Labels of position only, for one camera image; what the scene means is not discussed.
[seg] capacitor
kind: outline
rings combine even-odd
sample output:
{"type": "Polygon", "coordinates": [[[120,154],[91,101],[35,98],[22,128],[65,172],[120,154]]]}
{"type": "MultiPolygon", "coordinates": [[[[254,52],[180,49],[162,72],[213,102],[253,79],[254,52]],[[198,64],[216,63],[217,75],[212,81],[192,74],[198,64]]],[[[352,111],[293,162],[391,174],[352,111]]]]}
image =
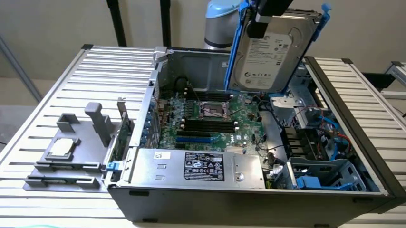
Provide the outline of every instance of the capacitor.
{"type": "Polygon", "coordinates": [[[250,105],[253,103],[253,100],[250,98],[246,98],[246,105],[250,105]]]}

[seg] white wall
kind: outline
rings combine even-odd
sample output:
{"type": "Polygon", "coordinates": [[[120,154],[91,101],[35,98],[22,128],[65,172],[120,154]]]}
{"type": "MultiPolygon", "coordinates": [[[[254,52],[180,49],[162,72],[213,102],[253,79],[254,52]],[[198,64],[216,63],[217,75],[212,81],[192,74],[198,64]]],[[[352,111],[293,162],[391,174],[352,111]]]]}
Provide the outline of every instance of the white wall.
{"type": "MultiPolygon", "coordinates": [[[[406,60],[406,0],[296,0],[292,7],[333,5],[332,20],[309,51],[351,58],[364,71],[383,72],[406,60]]],[[[173,45],[202,48],[209,0],[173,0],[173,45]]],[[[129,45],[162,45],[160,0],[121,0],[129,45]]],[[[106,0],[0,0],[0,34],[29,75],[55,80],[86,43],[117,45],[106,0]]],[[[0,77],[15,72],[0,55],[0,77]]]]}

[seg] black ram slot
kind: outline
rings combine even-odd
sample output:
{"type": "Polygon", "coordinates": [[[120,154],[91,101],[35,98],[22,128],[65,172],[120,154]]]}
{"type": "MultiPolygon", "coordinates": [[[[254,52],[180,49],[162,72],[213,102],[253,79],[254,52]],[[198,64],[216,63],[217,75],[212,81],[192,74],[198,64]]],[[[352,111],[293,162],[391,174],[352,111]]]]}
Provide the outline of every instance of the black ram slot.
{"type": "Polygon", "coordinates": [[[188,94],[186,99],[188,100],[201,100],[201,101],[220,101],[220,102],[226,102],[230,100],[230,94],[224,94],[224,93],[209,93],[209,92],[202,92],[202,91],[190,91],[188,94]]]}
{"type": "Polygon", "coordinates": [[[186,120],[185,130],[194,132],[236,133],[234,121],[186,120]]]}
{"type": "Polygon", "coordinates": [[[190,132],[190,131],[178,131],[178,136],[194,136],[194,137],[210,137],[209,132],[190,132]]]}

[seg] sticker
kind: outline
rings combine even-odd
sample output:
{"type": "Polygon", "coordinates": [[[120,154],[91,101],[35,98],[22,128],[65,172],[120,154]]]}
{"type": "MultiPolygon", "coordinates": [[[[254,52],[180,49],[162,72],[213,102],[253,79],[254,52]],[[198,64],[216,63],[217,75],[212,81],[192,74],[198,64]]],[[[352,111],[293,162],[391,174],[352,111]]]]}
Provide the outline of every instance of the sticker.
{"type": "Polygon", "coordinates": [[[225,181],[224,155],[186,153],[184,178],[189,181],[225,181]]]}
{"type": "Polygon", "coordinates": [[[285,61],[292,38],[289,35],[268,32],[264,39],[250,39],[240,83],[248,88],[273,87],[285,61]]]}
{"type": "Polygon", "coordinates": [[[172,152],[157,151],[154,155],[154,159],[172,159],[172,152]]]}

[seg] circuit board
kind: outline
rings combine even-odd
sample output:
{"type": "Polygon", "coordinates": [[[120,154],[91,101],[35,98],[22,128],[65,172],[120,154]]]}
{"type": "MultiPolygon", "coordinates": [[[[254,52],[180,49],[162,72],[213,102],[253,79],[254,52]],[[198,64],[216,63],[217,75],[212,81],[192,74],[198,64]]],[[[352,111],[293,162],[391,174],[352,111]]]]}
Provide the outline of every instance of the circuit board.
{"type": "Polygon", "coordinates": [[[185,150],[200,151],[234,151],[245,154],[258,154],[256,140],[264,135],[258,106],[253,97],[240,94],[228,102],[188,100],[177,94],[169,100],[161,102],[162,106],[162,138],[161,149],[180,149],[177,147],[178,131],[182,131],[182,121],[209,120],[236,123],[236,132],[210,132],[212,143],[182,143],[185,150]]]}

